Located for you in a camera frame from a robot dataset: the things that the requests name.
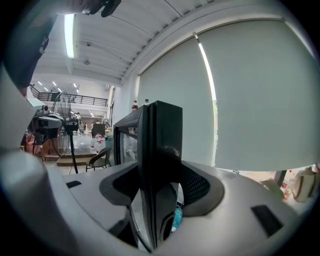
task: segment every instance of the metal stand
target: metal stand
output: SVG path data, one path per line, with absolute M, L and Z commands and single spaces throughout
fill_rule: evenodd
M 73 165 L 74 165 L 74 170 L 75 173 L 78 174 L 78 168 L 77 168 L 77 163 L 76 163 L 76 157 L 75 157 L 75 147 L 74 147 L 74 139 L 73 139 L 73 132 L 69 132 L 69 136 L 70 136 L 70 147 L 71 147 L 71 155 L 72 155 L 72 161 L 73 161 Z

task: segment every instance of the railing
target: railing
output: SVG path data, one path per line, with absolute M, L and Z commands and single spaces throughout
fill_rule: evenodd
M 59 95 L 59 92 L 40 92 L 38 95 L 38 99 L 40 101 L 47 101 L 47 102 L 54 102 Z M 71 103 L 78 103 L 78 104 L 88 104 L 88 105 L 95 105 L 106 107 L 108 100 L 106 98 L 96 98 L 96 97 L 89 97 L 89 96 L 81 96 L 81 95 L 74 95 L 68 94 L 69 99 L 63 99 L 63 95 L 61 95 L 60 100 L 68 100 Z
M 31 87 L 31 92 L 33 97 L 37 98 L 39 97 L 40 91 L 38 91 L 36 88 L 34 88 L 33 86 Z

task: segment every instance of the fluorescent light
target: fluorescent light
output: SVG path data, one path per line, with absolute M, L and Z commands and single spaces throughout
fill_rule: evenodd
M 65 49 L 66 49 L 67 57 L 71 58 L 71 59 L 73 59 L 75 57 L 75 54 L 74 54 L 74 22 L 75 22 L 75 15 L 74 14 L 64 15 Z
M 208 62 L 205 50 L 204 50 L 204 48 L 203 48 L 201 43 L 199 43 L 199 47 L 200 47 L 200 51 L 202 53 L 202 57 L 203 57 L 203 60 L 204 60 L 206 72 L 208 73 L 208 77 L 209 77 L 209 84 L 210 84 L 210 88 L 211 88 L 212 100 L 216 101 L 217 97 L 216 97 L 215 84 L 214 84 L 214 79 L 212 77 L 212 73 L 211 73 L 211 69 L 210 69 L 210 66 L 209 66 L 209 62 Z

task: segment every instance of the white ceiling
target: white ceiling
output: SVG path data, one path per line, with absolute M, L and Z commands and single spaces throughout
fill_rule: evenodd
M 98 111 L 98 110 L 90 110 L 90 109 L 82 109 L 82 108 L 71 108 L 73 113 L 80 113 L 80 116 L 83 118 L 91 118 L 91 113 L 93 114 L 94 118 L 102 118 L 105 114 L 105 111 Z
M 65 81 L 60 81 L 60 80 L 56 80 L 56 81 L 40 81 L 40 83 L 42 85 L 40 85 L 38 83 L 38 81 L 31 81 L 31 84 L 34 85 L 34 87 L 41 93 L 50 93 L 50 91 L 52 90 L 52 92 L 59 92 L 58 88 L 63 91 L 63 92 L 67 92 L 68 94 L 72 94 L 72 95 L 77 95 L 77 89 L 79 90 L 80 85 L 76 84 L 76 88 L 73 85 L 73 83 L 68 83 Z
M 45 81 L 55 81 L 61 75 L 70 75 L 68 66 L 75 78 L 97 78 L 106 84 L 119 85 L 134 59 L 159 32 L 210 2 L 214 0 L 122 0 L 106 18 L 99 13 L 77 14 L 74 59 L 66 58 L 64 16 L 59 15 L 35 74 L 52 74 Z M 86 60 L 90 61 L 89 65 L 84 64 Z

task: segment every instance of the chair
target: chair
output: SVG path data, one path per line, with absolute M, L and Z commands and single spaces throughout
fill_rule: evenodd
M 96 168 L 98 167 L 107 168 L 107 164 L 110 165 L 109 157 L 110 157 L 111 149 L 112 149 L 111 147 L 105 147 L 99 152 L 99 154 L 95 155 L 89 161 L 87 161 L 85 171 L 87 172 L 88 169 L 92 169 L 92 168 L 95 171 Z

